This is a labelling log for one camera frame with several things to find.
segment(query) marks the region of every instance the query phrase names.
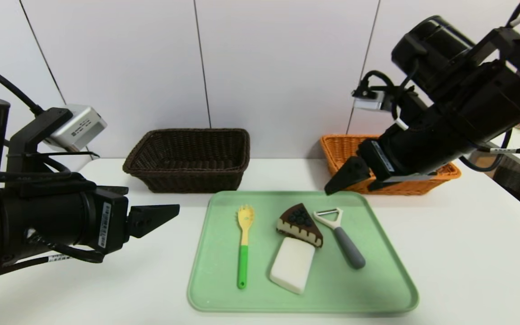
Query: gray handle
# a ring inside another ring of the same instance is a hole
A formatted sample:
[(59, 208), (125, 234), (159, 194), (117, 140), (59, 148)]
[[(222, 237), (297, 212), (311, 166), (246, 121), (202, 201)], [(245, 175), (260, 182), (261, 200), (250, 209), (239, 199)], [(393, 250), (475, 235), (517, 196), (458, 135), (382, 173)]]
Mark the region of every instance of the gray handle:
[(344, 251), (347, 259), (350, 261), (350, 264), (356, 269), (365, 267), (367, 261), (365, 261), (365, 258), (354, 245), (350, 237), (346, 234), (344, 229), (342, 229), (342, 227), (335, 228), (334, 235), (336, 236), (342, 251)]

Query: vegetable peeler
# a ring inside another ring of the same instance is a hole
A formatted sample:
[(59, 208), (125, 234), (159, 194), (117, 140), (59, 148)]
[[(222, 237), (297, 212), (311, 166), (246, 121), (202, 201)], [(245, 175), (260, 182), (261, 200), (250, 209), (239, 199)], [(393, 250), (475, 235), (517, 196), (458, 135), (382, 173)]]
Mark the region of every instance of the vegetable peeler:
[[(352, 239), (350, 239), (344, 229), (340, 226), (340, 222), (342, 221), (342, 212), (343, 211), (339, 208), (320, 212), (315, 211), (314, 218), (334, 231), (334, 236), (336, 237), (336, 240), (338, 240), (338, 243), (342, 251), (344, 251), (351, 266), (355, 269), (363, 268), (367, 261), (365, 261), (365, 258), (362, 256), (356, 245), (354, 245)], [(326, 214), (338, 214), (338, 216), (336, 216), (336, 220), (332, 221), (322, 217)]]

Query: spatula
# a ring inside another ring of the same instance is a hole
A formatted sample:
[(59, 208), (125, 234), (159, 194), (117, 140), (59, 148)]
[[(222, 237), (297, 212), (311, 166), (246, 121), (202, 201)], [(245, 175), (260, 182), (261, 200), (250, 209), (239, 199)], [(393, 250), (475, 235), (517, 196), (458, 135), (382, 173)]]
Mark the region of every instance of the spatula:
[(238, 224), (242, 229), (240, 241), (240, 259), (238, 263), (238, 288), (246, 288), (248, 282), (248, 230), (254, 221), (254, 209), (249, 205), (240, 206), (238, 209)]

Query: chocolate cake slice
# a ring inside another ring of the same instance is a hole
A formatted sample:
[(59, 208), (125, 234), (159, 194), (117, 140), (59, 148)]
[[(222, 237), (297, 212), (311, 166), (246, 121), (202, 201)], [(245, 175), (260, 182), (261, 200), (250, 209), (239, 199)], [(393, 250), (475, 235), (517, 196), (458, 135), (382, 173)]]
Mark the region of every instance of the chocolate cake slice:
[(302, 203), (291, 207), (280, 216), (276, 231), (316, 247), (322, 247), (323, 244), (320, 230)]

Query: orange wicker basket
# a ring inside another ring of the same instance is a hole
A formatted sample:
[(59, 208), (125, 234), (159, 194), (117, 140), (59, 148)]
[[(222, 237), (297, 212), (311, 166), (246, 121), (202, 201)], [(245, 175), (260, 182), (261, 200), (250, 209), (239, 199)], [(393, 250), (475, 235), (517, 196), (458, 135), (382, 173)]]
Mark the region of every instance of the orange wicker basket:
[[(378, 136), (333, 134), (325, 135), (320, 138), (320, 145), (324, 150), (324, 154), (326, 154), (328, 170), (331, 175), (336, 174), (347, 159), (356, 154), (358, 145), (366, 138), (378, 138)], [(439, 168), (439, 170), (437, 170), (437, 176), (428, 181), (405, 181), (403, 183), (398, 183), (396, 185), (369, 192), (368, 185), (375, 179), (372, 172), (371, 175), (372, 177), (366, 181), (352, 185), (346, 190), (362, 194), (423, 195), (446, 181), (460, 177), (460, 170), (452, 163), (448, 163)]]

